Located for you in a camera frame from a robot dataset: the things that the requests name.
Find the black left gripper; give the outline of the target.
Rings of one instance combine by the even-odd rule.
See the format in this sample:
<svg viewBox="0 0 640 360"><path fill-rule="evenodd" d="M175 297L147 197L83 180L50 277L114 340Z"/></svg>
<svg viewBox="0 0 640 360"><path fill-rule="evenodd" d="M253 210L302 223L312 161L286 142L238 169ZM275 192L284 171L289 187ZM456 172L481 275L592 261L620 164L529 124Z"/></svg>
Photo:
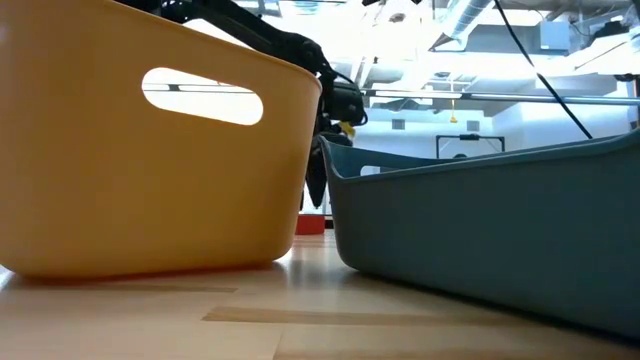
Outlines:
<svg viewBox="0 0 640 360"><path fill-rule="evenodd" d="M318 131L337 131L338 126L333 125L333 121L346 122L352 127L368 122L363 95L356 83L335 70L321 72L319 80L322 92L317 111ZM323 138L331 144L353 146L353 141L343 133L324 132ZM319 208L327 182L320 135L312 139L305 180L311 202L315 208Z"/></svg>

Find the dark teal plastic bin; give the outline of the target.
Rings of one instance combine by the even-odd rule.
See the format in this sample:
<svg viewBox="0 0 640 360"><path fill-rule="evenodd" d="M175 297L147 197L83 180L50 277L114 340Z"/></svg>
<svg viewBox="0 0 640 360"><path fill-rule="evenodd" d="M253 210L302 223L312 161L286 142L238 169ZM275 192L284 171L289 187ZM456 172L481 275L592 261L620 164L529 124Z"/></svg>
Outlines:
<svg viewBox="0 0 640 360"><path fill-rule="evenodd" d="M640 342L640 130L451 159L322 150L348 266Z"/></svg>

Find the yellow-orange plastic bin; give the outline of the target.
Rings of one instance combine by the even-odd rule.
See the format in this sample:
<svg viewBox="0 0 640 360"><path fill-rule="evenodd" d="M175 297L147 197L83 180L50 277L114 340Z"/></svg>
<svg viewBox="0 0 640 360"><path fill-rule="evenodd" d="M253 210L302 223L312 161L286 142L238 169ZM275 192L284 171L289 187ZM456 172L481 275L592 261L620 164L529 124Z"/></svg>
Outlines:
<svg viewBox="0 0 640 360"><path fill-rule="evenodd" d="M156 68L249 89L262 117L156 107ZM0 265L80 278L281 257L320 92L298 66L113 0L0 0Z"/></svg>

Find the red rectangular toy block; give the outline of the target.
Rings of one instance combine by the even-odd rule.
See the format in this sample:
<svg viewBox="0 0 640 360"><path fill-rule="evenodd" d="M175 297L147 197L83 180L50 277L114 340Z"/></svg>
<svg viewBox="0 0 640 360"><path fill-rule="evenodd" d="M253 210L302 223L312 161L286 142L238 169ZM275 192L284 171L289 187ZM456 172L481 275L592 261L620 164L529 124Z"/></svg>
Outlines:
<svg viewBox="0 0 640 360"><path fill-rule="evenodd" d="M297 218L296 235L323 235L326 229L326 217L324 215L300 214Z"/></svg>

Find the black rectangular frame stand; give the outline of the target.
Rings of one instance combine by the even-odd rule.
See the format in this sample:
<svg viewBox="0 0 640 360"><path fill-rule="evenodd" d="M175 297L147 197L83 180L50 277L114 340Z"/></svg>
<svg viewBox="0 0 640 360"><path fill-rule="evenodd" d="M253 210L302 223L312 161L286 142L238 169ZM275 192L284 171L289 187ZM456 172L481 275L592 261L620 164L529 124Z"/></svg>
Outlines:
<svg viewBox="0 0 640 360"><path fill-rule="evenodd" d="M436 135L435 137L435 153L436 153L436 158L440 159L440 152L442 149L444 149L444 145L441 147L440 146L440 140L441 139L457 139L460 141L480 141L480 140L485 140L487 141L490 145L492 145L490 143L491 140L497 140L500 142L500 150L499 152L506 152L506 141L505 141L505 137L502 136L483 136L483 135L479 135L476 133L470 133L470 134L460 134L460 135Z"/></svg>

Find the silver ventilation duct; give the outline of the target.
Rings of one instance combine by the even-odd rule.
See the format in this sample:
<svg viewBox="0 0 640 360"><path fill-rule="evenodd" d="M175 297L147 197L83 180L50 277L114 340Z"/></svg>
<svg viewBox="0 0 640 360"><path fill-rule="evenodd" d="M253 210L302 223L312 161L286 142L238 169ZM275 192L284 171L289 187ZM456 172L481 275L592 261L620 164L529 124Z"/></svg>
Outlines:
<svg viewBox="0 0 640 360"><path fill-rule="evenodd" d="M429 50L436 50L450 42L464 42L481 17L494 6L494 0L450 0L445 16L440 21L440 35Z"/></svg>

